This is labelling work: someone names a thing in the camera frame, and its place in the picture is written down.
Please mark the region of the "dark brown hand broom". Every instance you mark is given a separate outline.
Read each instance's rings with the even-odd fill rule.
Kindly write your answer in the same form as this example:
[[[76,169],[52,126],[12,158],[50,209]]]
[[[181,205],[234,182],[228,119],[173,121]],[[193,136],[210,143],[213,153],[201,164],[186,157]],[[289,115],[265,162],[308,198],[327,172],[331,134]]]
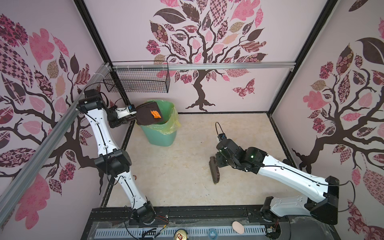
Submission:
[[[210,167],[213,183],[214,184],[219,183],[220,171],[219,171],[217,159],[215,157],[210,157],[209,167]]]

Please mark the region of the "dark brown dustpan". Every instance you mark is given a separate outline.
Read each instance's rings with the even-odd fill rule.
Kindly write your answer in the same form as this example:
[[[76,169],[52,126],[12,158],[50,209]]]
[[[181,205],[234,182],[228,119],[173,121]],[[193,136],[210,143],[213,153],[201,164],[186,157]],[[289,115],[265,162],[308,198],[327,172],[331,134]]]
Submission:
[[[154,125],[162,122],[164,120],[164,117],[162,115],[162,112],[159,108],[159,105],[155,101],[150,101],[144,104],[139,105],[136,107],[137,113],[136,113],[136,120],[139,126],[149,126]],[[154,117],[151,114],[151,110],[158,111],[162,118],[161,119],[154,119]]]

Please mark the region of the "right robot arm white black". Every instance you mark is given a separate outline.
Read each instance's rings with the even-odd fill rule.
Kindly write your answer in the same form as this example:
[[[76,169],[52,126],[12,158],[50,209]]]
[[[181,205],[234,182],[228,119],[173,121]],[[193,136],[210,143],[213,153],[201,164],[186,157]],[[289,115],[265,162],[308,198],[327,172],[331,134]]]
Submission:
[[[214,184],[220,181],[219,169],[230,166],[269,177],[301,193],[291,198],[267,197],[261,209],[265,217],[311,216],[327,225],[338,223],[340,181],[337,178],[304,173],[258,148],[243,150],[227,138],[222,138],[216,148],[217,153],[209,161]]]

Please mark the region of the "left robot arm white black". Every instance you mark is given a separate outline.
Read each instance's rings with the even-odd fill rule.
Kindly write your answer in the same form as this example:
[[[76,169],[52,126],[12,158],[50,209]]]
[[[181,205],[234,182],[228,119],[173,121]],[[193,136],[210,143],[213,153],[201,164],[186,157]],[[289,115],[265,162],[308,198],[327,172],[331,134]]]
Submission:
[[[91,89],[85,91],[85,98],[79,100],[77,110],[89,121],[97,141],[99,157],[94,160],[95,165],[122,186],[131,203],[132,218],[138,223],[152,224],[156,212],[148,198],[136,186],[130,170],[132,161],[129,154],[118,147],[111,134],[111,128],[135,119],[135,107],[127,105],[124,108],[109,108],[102,94]]]

